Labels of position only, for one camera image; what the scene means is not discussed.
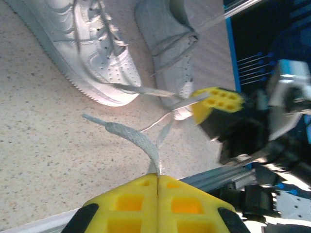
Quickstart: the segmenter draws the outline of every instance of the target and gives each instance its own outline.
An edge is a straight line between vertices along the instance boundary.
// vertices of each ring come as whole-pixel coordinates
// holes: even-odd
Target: shoelace
[[[192,41],[192,43],[189,42],[190,46],[185,51],[183,51],[179,56],[177,56],[174,59],[172,59],[170,62],[165,64],[160,69],[156,70],[154,74],[159,73],[159,72],[163,72],[163,71],[171,68],[177,62],[179,62],[184,57],[189,55],[195,49],[195,47],[197,46],[198,38],[199,38],[199,34],[198,33],[196,33],[196,32],[189,32],[189,33],[183,33],[183,34],[171,36],[169,38],[166,38],[165,40],[163,40],[159,44],[157,44],[151,50],[151,54],[152,54],[153,57],[157,57],[157,56],[162,55],[167,50],[173,48],[174,46],[176,46],[179,43],[184,42],[185,40],[190,39]]]
[[[153,95],[153,96],[160,96],[160,97],[173,97],[176,96],[176,94],[164,91],[164,90],[158,90],[158,89],[152,89],[152,88],[145,88],[145,87],[136,87],[136,86],[126,86],[122,84],[115,84],[112,83],[110,84],[114,88],[120,88],[124,89],[127,91],[133,91],[133,92],[139,92],[141,94],[147,94],[147,95]],[[100,120],[98,118],[83,114],[82,117],[90,120],[96,124],[102,125],[105,127],[105,129],[112,134],[115,134],[117,136],[120,136],[132,143],[134,143],[136,146],[140,147],[151,159],[153,166],[155,167],[156,173],[158,176],[161,174],[161,159],[160,159],[160,154],[158,151],[159,146],[163,143],[167,135],[169,134],[174,119],[172,117],[172,112],[174,110],[178,110],[180,108],[185,108],[188,107],[192,104],[195,104],[197,102],[200,102],[206,98],[209,97],[209,93],[203,93],[199,96],[196,97],[191,97],[188,99],[183,99],[180,102],[174,104],[171,106],[166,114],[164,114],[159,120],[156,122],[152,123],[150,126],[146,127],[145,129],[141,130],[140,132],[132,129],[130,127],[127,127],[122,124],[118,124],[115,122],[105,122],[103,120]],[[166,116],[171,115],[171,121],[169,124],[167,124],[160,132],[158,138],[157,138],[157,144],[155,145],[147,136],[142,134],[141,132],[153,127],[160,121],[162,121]]]
[[[112,55],[115,55],[116,57],[119,56],[127,47],[127,44],[125,44],[118,34],[116,33],[118,29],[111,24],[111,16],[109,16],[104,11],[104,6],[101,0],[87,0],[89,1],[89,10],[91,10],[94,13],[94,16],[89,19],[89,22],[93,23],[97,20],[100,20],[103,22],[103,26],[101,28],[95,28],[97,31],[102,31],[102,34],[98,37],[99,41],[102,41],[106,38],[109,39],[109,42],[111,44],[111,47],[107,48],[107,58],[110,58]],[[73,3],[73,15],[74,20],[76,22],[77,17],[75,14],[75,8],[77,7],[79,0],[74,0]],[[75,37],[78,41],[78,51],[80,52],[80,37],[79,34],[76,32]]]

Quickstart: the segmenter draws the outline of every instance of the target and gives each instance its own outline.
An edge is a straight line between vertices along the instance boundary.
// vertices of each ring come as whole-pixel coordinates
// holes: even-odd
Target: white sneaker
[[[153,56],[157,87],[188,98],[193,92],[190,62],[198,34],[188,22],[183,2],[145,0],[137,5],[135,17]],[[162,98],[162,101],[172,106],[180,99]],[[189,108],[174,111],[176,120],[191,115]]]
[[[138,94],[105,83],[140,86],[131,55],[102,0],[5,0],[35,34],[49,57],[82,93],[108,106]]]

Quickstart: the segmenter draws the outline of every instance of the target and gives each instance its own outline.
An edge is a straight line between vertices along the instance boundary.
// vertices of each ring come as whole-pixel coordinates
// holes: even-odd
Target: shoe sole
[[[62,55],[54,47],[50,38],[45,33],[43,27],[38,23],[31,10],[22,0],[4,0],[4,1],[11,7],[11,9],[15,13],[18,14],[21,20],[26,24],[28,29],[37,38],[39,44],[46,52],[48,57],[52,60],[52,62],[56,65],[56,67],[60,70],[60,72],[66,77],[66,79],[69,80],[69,82],[75,88],[77,88],[80,92],[82,92],[90,99],[103,105],[111,107],[119,107],[128,104],[113,100],[108,96],[106,96],[104,93],[96,91],[95,87],[93,87],[87,81],[85,81],[83,77],[76,74],[72,70],[72,68],[67,64]]]
[[[136,24],[138,25],[138,29],[139,29],[140,34],[142,35],[142,38],[144,39],[145,43],[147,44],[148,49],[150,50],[148,43],[146,41],[146,38],[144,37],[144,33],[143,33],[143,28],[145,27],[144,25],[147,23],[146,20],[143,20],[143,19],[147,19],[147,18],[149,17],[148,17],[148,11],[146,8],[146,1],[141,1],[137,3],[135,7],[135,21],[136,21]],[[153,57],[152,57],[152,61],[153,61],[154,69],[155,69],[155,60]],[[164,80],[160,81],[156,78],[155,83],[159,89],[167,90]],[[166,107],[173,105],[173,101],[170,99],[161,98],[161,100]],[[174,118],[176,120],[184,120],[185,118],[179,112],[180,110],[177,110],[174,112]]]

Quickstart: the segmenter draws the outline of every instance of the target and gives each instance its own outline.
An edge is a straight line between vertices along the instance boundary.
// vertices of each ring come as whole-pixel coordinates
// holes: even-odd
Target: floor
[[[106,0],[142,77],[154,87],[150,53],[134,21],[139,0]],[[221,0],[186,0],[194,28]],[[139,96],[122,108],[93,102],[63,77],[19,17],[0,0],[0,231],[80,207],[88,199],[146,173],[148,157],[131,143],[87,122],[87,113],[135,129],[164,112],[158,98]],[[201,32],[193,55],[197,88],[234,88],[225,22]],[[155,139],[165,124],[147,132]],[[219,144],[192,119],[180,122],[162,146],[163,173],[182,178],[219,166]]]

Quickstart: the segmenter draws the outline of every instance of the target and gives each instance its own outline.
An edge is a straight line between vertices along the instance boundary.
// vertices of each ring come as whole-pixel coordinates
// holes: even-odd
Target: speckled floor
[[[143,85],[152,60],[134,21],[138,0],[106,0],[106,8],[132,53]],[[202,6],[222,1],[186,1],[194,26]],[[131,143],[81,118],[142,128],[164,112],[158,98],[140,96],[121,108],[102,106],[76,90],[57,70],[19,17],[0,0],[0,229],[80,207],[86,200],[145,174],[148,157]],[[197,87],[234,88],[225,23],[201,34],[194,52]],[[147,134],[155,139],[164,123]],[[179,123],[161,148],[164,173],[185,177],[218,166],[219,145],[209,142],[191,119]]]

